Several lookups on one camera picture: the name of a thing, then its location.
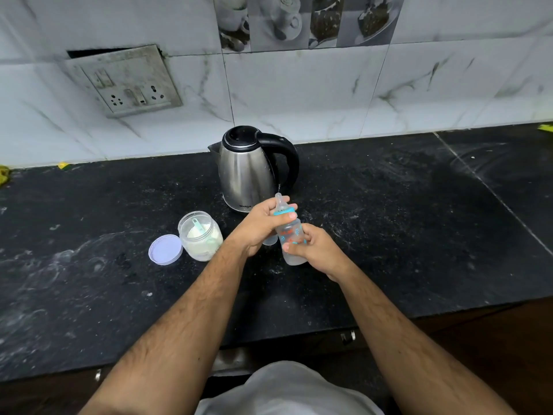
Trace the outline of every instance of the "kettle handle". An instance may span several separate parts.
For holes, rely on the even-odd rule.
[[[300,170],[300,158],[298,156],[298,151],[294,147],[294,144],[289,142],[286,138],[278,135],[258,133],[257,140],[266,154],[277,153],[284,154],[286,156],[288,176],[286,181],[280,185],[280,190],[287,193],[298,178],[298,172]]]

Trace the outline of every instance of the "power socket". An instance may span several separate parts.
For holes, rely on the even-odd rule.
[[[155,45],[67,62],[75,80],[96,99],[107,117],[183,104]]]

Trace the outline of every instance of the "black countertop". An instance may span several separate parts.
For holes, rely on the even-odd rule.
[[[548,297],[553,134],[536,127],[304,144],[290,195],[411,318]],[[148,259],[193,210],[224,236],[243,218],[209,153],[13,172],[0,188],[0,380],[114,363],[204,268],[186,253]],[[335,283],[264,246],[223,346],[353,326]]]

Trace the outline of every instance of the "hand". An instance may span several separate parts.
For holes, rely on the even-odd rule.
[[[290,201],[289,196],[282,197],[284,201]],[[273,215],[277,206],[275,198],[267,199],[255,205],[249,214],[229,235],[228,239],[236,240],[246,247],[248,256],[257,253],[263,241],[270,235],[274,235],[274,229],[282,224],[289,223],[298,216],[295,212],[287,212],[281,215]],[[295,210],[298,205],[289,204]]]
[[[293,255],[306,258],[314,269],[324,272],[328,278],[340,282],[353,262],[334,243],[332,237],[320,227],[302,223],[307,244],[285,243],[282,249]]]

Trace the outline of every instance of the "stainless steel kettle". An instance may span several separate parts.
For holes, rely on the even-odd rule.
[[[241,125],[229,129],[220,143],[211,144],[219,167],[223,198],[237,211],[249,212],[261,201],[286,192],[298,178],[299,158],[294,145],[284,137],[266,134]],[[288,164],[286,181],[279,186],[274,153],[284,154]]]

